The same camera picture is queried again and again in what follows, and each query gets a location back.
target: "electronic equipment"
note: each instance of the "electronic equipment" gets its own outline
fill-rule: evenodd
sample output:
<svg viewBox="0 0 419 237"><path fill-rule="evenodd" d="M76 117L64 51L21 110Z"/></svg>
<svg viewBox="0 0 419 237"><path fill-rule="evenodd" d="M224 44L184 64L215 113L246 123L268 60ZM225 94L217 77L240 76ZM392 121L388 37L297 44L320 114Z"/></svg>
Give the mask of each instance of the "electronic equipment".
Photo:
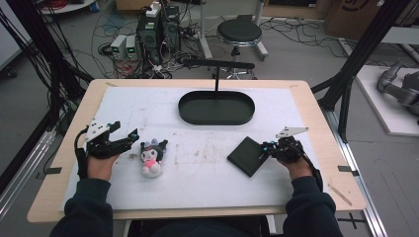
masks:
<svg viewBox="0 0 419 237"><path fill-rule="evenodd" d="M136 36L126 37L126 54L129 60L138 60L138 43L136 42Z"/></svg>
<svg viewBox="0 0 419 237"><path fill-rule="evenodd" d="M161 11L156 17L140 16L136 34L139 40L141 56L145 62L152 64L161 64L162 57L160 51L164 51L163 25L161 22Z"/></svg>
<svg viewBox="0 0 419 237"><path fill-rule="evenodd" d="M181 49L179 39L179 6L167 6L163 8L161 13L163 22L164 42L166 48L172 52Z"/></svg>
<svg viewBox="0 0 419 237"><path fill-rule="evenodd" d="M111 43L111 50L114 60L124 60L126 58L126 36L118 36Z"/></svg>

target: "power supply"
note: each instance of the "power supply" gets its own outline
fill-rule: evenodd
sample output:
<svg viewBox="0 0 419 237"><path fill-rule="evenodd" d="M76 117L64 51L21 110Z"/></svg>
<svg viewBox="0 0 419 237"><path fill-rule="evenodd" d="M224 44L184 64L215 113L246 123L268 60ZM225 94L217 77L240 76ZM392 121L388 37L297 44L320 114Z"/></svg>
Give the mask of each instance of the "power supply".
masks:
<svg viewBox="0 0 419 237"><path fill-rule="evenodd" d="M138 44L136 36L126 37L126 54L129 60L138 60Z"/></svg>
<svg viewBox="0 0 419 237"><path fill-rule="evenodd" d="M126 36L118 36L111 43L111 50L115 60L124 60L126 58Z"/></svg>

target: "white plush face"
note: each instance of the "white plush face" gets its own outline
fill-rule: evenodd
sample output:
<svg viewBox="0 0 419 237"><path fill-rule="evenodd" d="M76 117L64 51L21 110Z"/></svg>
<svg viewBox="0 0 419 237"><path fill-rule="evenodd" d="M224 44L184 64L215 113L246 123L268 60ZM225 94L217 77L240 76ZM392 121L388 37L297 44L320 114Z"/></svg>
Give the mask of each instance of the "white plush face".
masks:
<svg viewBox="0 0 419 237"><path fill-rule="evenodd" d="M145 150L141 153L141 160L142 161L150 161L150 160L156 160L157 159L157 151L154 149L151 150Z"/></svg>

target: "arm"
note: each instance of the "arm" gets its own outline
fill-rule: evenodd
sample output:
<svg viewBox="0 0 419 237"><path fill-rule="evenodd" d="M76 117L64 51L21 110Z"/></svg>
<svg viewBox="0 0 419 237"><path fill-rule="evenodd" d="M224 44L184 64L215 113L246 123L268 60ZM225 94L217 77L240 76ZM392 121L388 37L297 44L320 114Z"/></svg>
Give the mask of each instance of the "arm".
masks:
<svg viewBox="0 0 419 237"><path fill-rule="evenodd" d="M308 164L303 159L281 163L289 169L293 184L293 198L286 206L285 236L343 236L335 218L335 202L317 187Z"/></svg>
<svg viewBox="0 0 419 237"><path fill-rule="evenodd" d="M105 160L88 158L88 179L77 183L76 194L65 204L65 216L50 236L112 236L113 211L106 203L112 165L118 156Z"/></svg>

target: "cardboard box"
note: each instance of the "cardboard box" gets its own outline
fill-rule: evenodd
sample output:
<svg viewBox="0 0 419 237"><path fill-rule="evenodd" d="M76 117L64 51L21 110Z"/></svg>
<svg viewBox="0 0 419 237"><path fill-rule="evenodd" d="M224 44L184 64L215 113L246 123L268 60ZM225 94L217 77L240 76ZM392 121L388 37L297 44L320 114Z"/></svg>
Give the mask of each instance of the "cardboard box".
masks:
<svg viewBox="0 0 419 237"><path fill-rule="evenodd" d="M116 0L118 10L139 10L142 7L149 7L153 0Z"/></svg>
<svg viewBox="0 0 419 237"><path fill-rule="evenodd" d="M379 11L377 1L335 0L324 22L327 35L358 40Z"/></svg>
<svg viewBox="0 0 419 237"><path fill-rule="evenodd" d="M330 0L317 0L314 8L273 5L267 1L262 15L264 17L322 20L326 17L330 5Z"/></svg>

